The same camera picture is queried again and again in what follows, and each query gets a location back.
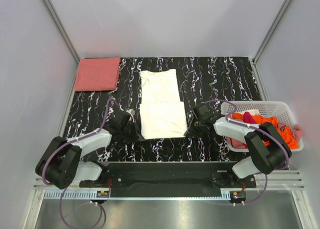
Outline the white t shirt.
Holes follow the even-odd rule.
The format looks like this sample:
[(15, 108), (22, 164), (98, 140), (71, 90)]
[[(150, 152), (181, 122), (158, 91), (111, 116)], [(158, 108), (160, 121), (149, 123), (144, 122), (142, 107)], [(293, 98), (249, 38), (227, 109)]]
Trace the white t shirt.
[(180, 99), (175, 69), (139, 73), (141, 134), (146, 140), (183, 138), (187, 131), (185, 104)]

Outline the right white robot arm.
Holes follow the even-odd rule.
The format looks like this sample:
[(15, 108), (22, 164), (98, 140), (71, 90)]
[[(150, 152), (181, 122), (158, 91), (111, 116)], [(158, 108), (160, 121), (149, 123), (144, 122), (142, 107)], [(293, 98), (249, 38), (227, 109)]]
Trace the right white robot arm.
[(241, 122), (234, 119), (235, 111), (226, 115), (216, 114), (206, 103), (195, 106), (191, 111), (191, 122), (185, 136), (201, 138), (206, 134), (216, 134), (236, 139), (247, 146), (249, 156), (234, 164), (227, 174), (230, 186), (239, 187), (250, 175), (269, 175), (274, 170), (284, 170), (289, 166), (291, 149), (272, 123)]

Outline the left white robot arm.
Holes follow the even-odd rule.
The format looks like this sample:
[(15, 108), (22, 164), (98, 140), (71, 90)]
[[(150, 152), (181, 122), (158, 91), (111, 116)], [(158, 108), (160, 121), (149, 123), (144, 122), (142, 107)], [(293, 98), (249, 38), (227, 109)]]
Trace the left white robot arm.
[(81, 161), (81, 158), (112, 142), (143, 141), (134, 115), (133, 109), (119, 110), (102, 128), (83, 136), (69, 139), (56, 136), (37, 163), (35, 173), (47, 184), (61, 190), (81, 181), (91, 181), (95, 186), (103, 187), (108, 182), (108, 175), (103, 171), (106, 167), (98, 162)]

